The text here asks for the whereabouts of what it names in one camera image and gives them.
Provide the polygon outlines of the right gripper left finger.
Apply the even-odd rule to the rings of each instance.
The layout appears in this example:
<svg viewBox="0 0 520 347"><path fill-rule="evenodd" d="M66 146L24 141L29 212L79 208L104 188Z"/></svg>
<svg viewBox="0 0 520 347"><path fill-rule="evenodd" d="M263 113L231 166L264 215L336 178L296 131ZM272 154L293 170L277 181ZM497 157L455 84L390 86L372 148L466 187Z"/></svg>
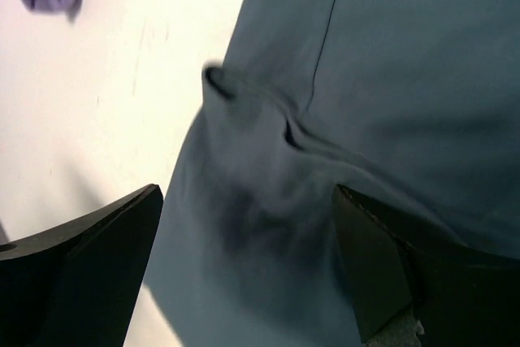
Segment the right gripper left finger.
<svg viewBox="0 0 520 347"><path fill-rule="evenodd" d="M156 184L1 246L1 344L124 344L163 207Z"/></svg>

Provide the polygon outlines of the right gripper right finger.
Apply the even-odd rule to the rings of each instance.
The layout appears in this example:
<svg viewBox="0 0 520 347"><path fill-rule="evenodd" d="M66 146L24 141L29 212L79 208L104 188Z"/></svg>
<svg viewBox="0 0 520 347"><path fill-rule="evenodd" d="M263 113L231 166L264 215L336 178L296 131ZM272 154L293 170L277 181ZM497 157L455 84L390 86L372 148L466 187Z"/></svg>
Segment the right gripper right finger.
<svg viewBox="0 0 520 347"><path fill-rule="evenodd" d="M519 262L339 186L334 224L366 346L516 346Z"/></svg>

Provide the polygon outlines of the dark teal t-shirt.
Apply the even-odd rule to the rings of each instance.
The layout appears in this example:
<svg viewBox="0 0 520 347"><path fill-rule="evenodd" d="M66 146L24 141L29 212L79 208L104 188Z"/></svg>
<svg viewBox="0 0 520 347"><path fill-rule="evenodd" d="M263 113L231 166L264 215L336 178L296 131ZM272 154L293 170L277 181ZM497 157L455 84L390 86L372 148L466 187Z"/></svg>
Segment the dark teal t-shirt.
<svg viewBox="0 0 520 347"><path fill-rule="evenodd" d="M145 282L185 346L359 346L333 217L519 255L519 0L244 0Z"/></svg>

